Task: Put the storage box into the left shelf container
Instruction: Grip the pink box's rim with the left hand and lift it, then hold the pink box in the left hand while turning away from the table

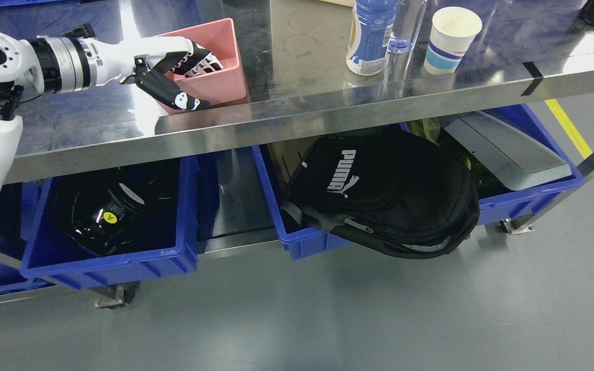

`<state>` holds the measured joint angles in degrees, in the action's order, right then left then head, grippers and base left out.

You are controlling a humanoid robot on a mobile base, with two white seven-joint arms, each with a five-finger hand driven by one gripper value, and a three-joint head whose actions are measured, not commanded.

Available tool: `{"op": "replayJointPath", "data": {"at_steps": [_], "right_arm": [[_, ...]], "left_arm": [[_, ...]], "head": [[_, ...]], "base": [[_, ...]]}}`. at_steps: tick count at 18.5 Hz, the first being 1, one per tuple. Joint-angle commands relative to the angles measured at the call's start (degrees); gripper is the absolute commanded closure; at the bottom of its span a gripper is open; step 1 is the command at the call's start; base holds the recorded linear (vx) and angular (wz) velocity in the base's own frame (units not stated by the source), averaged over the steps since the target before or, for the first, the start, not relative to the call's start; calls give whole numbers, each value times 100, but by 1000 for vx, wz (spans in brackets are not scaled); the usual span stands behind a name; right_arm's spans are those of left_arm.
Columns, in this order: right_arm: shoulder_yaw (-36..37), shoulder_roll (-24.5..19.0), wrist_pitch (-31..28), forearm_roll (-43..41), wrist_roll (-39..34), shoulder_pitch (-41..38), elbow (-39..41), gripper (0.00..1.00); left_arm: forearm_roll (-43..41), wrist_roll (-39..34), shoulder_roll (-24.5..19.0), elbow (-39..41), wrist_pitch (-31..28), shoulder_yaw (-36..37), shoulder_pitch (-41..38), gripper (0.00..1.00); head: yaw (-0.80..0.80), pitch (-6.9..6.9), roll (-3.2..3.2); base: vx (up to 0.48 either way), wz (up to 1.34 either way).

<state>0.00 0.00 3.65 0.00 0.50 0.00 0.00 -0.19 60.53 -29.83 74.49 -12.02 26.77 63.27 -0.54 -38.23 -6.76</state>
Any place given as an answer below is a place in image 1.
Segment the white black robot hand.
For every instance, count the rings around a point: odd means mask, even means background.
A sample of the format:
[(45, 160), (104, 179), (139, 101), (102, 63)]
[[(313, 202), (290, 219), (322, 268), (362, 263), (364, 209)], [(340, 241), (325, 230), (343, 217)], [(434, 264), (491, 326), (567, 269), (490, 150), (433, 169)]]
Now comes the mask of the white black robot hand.
[(106, 44), (95, 38), (80, 43), (89, 49), (87, 57), (96, 63), (90, 73), (92, 86), (111, 81), (135, 84), (163, 105), (177, 111), (194, 112), (211, 108), (210, 101), (195, 98), (167, 77), (197, 77), (223, 68), (221, 61), (202, 45), (182, 36), (153, 36)]

